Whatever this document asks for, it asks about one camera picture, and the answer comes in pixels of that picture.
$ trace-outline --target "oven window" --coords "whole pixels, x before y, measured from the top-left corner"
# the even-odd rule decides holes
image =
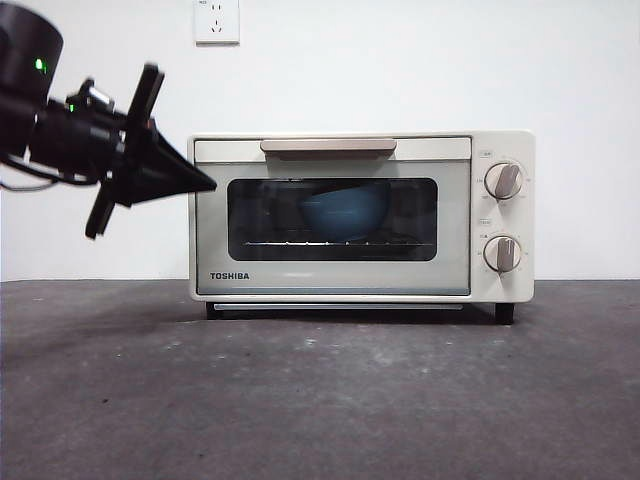
[[[437,253],[431,178],[238,179],[229,254],[243,261],[413,261]]]

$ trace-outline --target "oven control panel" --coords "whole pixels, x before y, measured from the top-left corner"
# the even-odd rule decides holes
[[[534,282],[535,138],[526,131],[472,138],[472,296],[527,301]]]

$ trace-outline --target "oven handle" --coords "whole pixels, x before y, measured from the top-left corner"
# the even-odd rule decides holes
[[[282,156],[300,153],[378,153],[391,155],[397,146],[393,138],[309,138],[262,140],[260,149],[267,155]]]

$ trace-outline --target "white wall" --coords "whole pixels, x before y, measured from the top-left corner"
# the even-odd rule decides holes
[[[159,62],[182,153],[196,131],[531,129],[537,277],[640,277],[637,0],[241,0],[240,46],[213,48],[191,3],[24,2],[65,38],[54,97],[90,74],[126,110]],[[95,194],[3,192],[3,280],[187,276],[186,197],[117,208],[92,242]]]

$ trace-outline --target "temperature dial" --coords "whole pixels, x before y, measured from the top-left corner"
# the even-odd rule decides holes
[[[495,237],[484,247],[484,259],[487,265],[498,273],[507,273],[520,263],[522,250],[518,242],[507,236]]]
[[[489,169],[484,186],[498,200],[514,197],[522,188],[522,172],[514,163],[499,163]]]

